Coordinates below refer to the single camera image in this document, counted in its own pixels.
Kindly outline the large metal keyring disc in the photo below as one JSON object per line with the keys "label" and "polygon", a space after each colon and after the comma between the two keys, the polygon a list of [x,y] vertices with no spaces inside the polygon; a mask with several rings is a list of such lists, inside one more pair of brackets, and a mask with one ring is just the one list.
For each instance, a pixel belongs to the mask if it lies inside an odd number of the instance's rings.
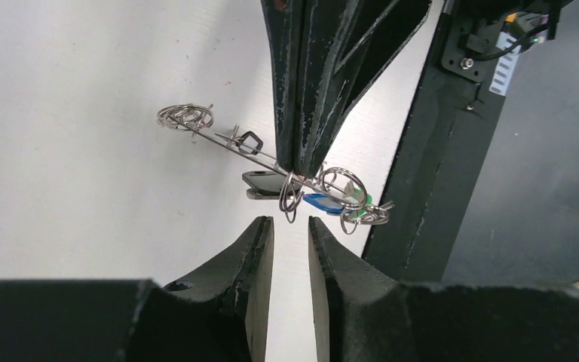
{"label": "large metal keyring disc", "polygon": [[230,135],[217,133],[211,130],[214,123],[214,114],[211,106],[199,106],[194,103],[166,106],[157,112],[156,122],[170,130],[191,133],[191,139],[201,138],[207,140],[231,154],[242,157],[264,170],[295,179],[304,186],[305,194],[322,193],[344,207],[339,218],[342,230],[346,235],[355,233],[359,225],[384,225],[390,221],[389,211],[394,207],[394,202],[388,201],[377,205],[372,202],[366,213],[354,218],[354,212],[366,203],[369,194],[360,178],[343,167],[328,167],[322,164],[315,177],[299,176],[290,171],[280,168],[277,159],[264,152],[258,155],[245,155],[237,150],[236,141],[242,134],[236,125]]}

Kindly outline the key with black tag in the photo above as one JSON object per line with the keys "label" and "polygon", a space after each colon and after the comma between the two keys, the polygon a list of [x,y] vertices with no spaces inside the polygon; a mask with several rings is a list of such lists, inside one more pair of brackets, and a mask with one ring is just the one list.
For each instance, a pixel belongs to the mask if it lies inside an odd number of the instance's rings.
{"label": "key with black tag", "polygon": [[248,189],[246,196],[255,201],[277,201],[289,223],[296,220],[296,210],[305,194],[304,186],[295,179],[270,170],[251,170],[241,179]]}

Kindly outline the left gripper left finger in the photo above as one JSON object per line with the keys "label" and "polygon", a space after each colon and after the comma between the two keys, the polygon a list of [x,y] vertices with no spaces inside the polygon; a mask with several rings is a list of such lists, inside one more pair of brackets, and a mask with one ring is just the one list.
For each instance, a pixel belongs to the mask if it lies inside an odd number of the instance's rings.
{"label": "left gripper left finger", "polygon": [[274,222],[161,286],[0,280],[0,361],[263,361]]}

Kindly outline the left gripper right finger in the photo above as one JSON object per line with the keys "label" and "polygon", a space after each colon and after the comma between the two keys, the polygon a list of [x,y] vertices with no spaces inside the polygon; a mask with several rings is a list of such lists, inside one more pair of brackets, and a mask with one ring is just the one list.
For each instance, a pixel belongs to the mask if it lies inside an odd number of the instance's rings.
{"label": "left gripper right finger", "polygon": [[308,220],[319,361],[579,361],[579,289],[404,283]]}

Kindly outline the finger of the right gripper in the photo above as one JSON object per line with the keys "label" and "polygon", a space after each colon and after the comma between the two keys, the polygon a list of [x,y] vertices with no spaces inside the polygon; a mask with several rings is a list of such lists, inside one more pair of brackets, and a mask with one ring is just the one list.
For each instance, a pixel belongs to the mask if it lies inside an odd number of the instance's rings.
{"label": "finger of the right gripper", "polygon": [[304,173],[299,163],[299,100],[303,31],[308,1],[262,1],[271,55],[274,134],[280,168]]}
{"label": "finger of the right gripper", "polygon": [[429,1],[308,1],[299,48],[294,172],[313,177],[345,118],[427,19]]}

